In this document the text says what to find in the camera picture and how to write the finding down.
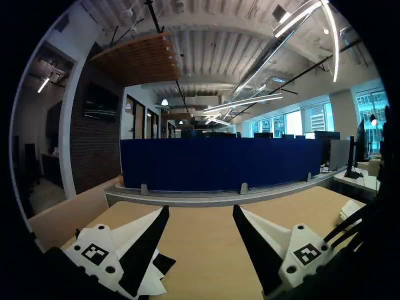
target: television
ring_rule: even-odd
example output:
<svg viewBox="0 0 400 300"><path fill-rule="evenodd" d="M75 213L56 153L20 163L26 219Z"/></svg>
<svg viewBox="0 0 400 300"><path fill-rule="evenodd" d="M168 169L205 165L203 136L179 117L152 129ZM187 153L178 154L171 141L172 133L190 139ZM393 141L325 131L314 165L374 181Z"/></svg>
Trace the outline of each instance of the television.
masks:
<svg viewBox="0 0 400 300"><path fill-rule="evenodd" d="M119 97L94 83L87 85L83 94L83 115L94 120L114 123Z"/></svg>

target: exposed ductwork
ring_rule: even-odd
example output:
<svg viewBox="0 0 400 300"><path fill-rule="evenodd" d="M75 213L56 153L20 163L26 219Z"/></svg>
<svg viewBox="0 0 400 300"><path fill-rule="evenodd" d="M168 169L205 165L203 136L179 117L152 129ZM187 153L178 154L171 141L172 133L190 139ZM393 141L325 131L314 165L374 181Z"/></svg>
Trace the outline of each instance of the exposed ductwork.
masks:
<svg viewBox="0 0 400 300"><path fill-rule="evenodd" d="M289 30L284 32L280 37L273 37L261 51L257 59L245 73L241 81L234 88L229 96L229 101L234 100L242 91L242 89L254 78L254 76L263 69L266 63L274 56L279 48L296 32L296 30L310 17L311 13L297 21Z"/></svg>

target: table surface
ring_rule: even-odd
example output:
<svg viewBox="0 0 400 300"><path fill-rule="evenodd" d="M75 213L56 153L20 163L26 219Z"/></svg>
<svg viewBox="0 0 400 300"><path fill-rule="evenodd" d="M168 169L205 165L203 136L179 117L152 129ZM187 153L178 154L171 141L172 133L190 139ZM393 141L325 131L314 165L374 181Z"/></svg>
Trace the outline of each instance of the table surface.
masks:
<svg viewBox="0 0 400 300"><path fill-rule="evenodd" d="M354 169L357 173L362 173L364 177L359 177L357 179L345 177L346 170L344 170L333 176L333 179L338 182L353 186L355 188L360 188L368 192L376 193L376 191L379 190L379 186L381 183L377 181L377 178L375 176L369 176L367 170L358 167L353 168L353 170Z"/></svg>
<svg viewBox="0 0 400 300"><path fill-rule="evenodd" d="M323 238L336 226L341 208L348 200L346 196L316 186L242 207L288 229L304 223ZM114 229L158 208L117 202L87 227L102 223ZM232 206L169 208L170 217L158 249L175 259L176 264L162 279L167 294L152 299L263 299L261 284L232 212ZM74 241L71 238L63 249Z"/></svg>

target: blue fabric divider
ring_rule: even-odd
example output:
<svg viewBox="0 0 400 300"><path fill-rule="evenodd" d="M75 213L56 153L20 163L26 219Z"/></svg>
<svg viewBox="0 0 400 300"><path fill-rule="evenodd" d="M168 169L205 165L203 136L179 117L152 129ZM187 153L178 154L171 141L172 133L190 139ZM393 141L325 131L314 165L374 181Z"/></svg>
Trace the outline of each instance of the blue fabric divider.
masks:
<svg viewBox="0 0 400 300"><path fill-rule="evenodd" d="M320 173L322 143L315 139L123 139L127 188L159 191L239 190L305 180Z"/></svg>

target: wooden slat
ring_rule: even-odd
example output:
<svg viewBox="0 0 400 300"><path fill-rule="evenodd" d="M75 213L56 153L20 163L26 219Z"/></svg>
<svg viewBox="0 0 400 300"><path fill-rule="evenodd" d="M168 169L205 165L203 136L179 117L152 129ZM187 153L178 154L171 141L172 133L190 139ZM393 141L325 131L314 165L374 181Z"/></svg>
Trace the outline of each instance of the wooden slat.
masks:
<svg viewBox="0 0 400 300"><path fill-rule="evenodd" d="M137 38L95 55L90 63L124 86L176 81L178 62L173 44L165 40L170 32Z"/></svg>

